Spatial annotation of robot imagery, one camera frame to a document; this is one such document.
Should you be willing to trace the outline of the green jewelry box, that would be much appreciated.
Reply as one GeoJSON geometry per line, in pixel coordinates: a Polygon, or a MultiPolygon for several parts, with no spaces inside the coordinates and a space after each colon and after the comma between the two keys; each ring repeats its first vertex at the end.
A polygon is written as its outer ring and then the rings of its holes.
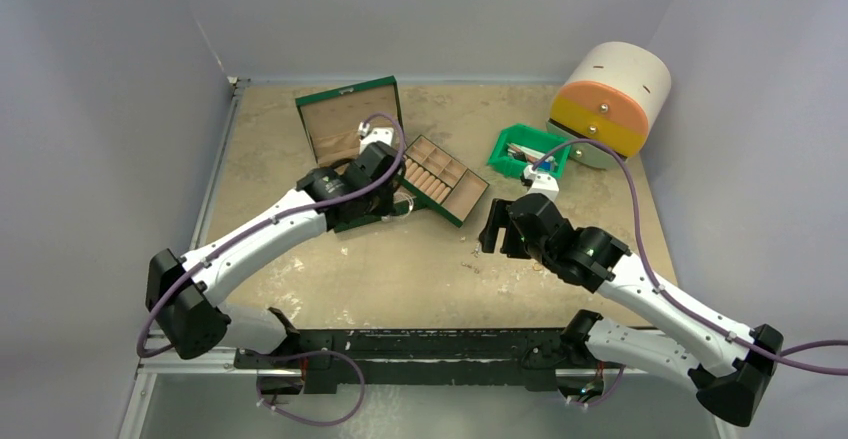
{"type": "Polygon", "coordinates": [[[398,84],[392,75],[300,96],[295,105],[320,166],[358,154],[358,128],[367,117],[382,112],[403,122],[398,84]]]}

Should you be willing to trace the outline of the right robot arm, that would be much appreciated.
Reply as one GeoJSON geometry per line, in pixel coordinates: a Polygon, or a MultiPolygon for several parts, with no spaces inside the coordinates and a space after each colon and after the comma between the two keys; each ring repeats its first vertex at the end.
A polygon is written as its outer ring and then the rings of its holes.
{"type": "Polygon", "coordinates": [[[658,329],[639,332],[581,311],[561,340],[576,366],[592,359],[626,364],[694,393],[711,414],[747,427],[776,372],[784,337],[768,324],[726,318],[654,271],[598,227],[574,227],[539,193],[495,199],[478,236],[485,253],[533,259],[566,284],[625,306],[658,329]]]}

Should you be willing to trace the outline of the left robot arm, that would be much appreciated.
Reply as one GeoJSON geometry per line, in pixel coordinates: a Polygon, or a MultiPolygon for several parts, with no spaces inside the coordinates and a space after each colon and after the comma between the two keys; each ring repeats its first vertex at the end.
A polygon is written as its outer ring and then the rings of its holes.
{"type": "Polygon", "coordinates": [[[297,358],[291,323],[271,309],[240,311],[230,294],[279,256],[336,226],[386,215],[399,187],[400,152],[369,144],[342,172],[309,171],[266,211],[223,238],[183,255],[166,248],[149,261],[144,304],[173,350],[190,360],[219,345],[259,352],[272,367],[297,358]]]}

